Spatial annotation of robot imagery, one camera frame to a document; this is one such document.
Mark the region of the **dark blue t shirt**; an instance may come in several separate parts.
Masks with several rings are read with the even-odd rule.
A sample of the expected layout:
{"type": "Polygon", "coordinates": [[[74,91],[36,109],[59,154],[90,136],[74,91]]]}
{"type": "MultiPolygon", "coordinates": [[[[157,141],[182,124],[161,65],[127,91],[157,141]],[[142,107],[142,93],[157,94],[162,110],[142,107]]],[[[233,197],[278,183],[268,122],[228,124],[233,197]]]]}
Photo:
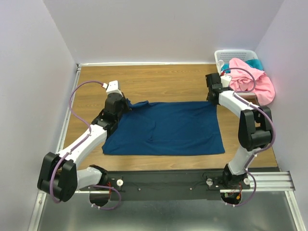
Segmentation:
{"type": "Polygon", "coordinates": [[[108,155],[192,156],[225,152],[210,102],[129,103],[116,131],[102,146],[108,155]]]}

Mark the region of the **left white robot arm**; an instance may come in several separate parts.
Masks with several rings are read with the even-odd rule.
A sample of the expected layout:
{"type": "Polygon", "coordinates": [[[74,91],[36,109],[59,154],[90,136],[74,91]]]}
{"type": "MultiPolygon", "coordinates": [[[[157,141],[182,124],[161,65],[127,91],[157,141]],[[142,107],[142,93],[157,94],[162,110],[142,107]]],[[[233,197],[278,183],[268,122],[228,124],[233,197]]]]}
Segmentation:
{"type": "Polygon", "coordinates": [[[56,154],[49,152],[44,156],[37,188],[53,196],[56,202],[68,201],[76,190],[87,186],[102,190],[107,183],[106,170],[98,166],[84,170],[78,170],[78,167],[99,144],[107,141],[116,131],[123,114],[129,111],[120,90],[108,93],[105,107],[77,140],[56,154]]]}

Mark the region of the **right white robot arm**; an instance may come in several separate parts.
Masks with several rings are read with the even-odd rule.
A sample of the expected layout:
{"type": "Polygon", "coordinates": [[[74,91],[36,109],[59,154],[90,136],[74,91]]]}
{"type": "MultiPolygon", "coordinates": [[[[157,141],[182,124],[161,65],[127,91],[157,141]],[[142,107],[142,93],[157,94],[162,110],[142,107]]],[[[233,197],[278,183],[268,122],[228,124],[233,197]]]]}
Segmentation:
{"type": "Polygon", "coordinates": [[[257,154],[272,146],[275,132],[271,110],[243,99],[230,87],[224,87],[219,73],[208,74],[205,79],[207,100],[214,105],[224,106],[239,118],[240,146],[234,158],[224,167],[221,177],[222,185],[231,189],[245,179],[257,154]]]}

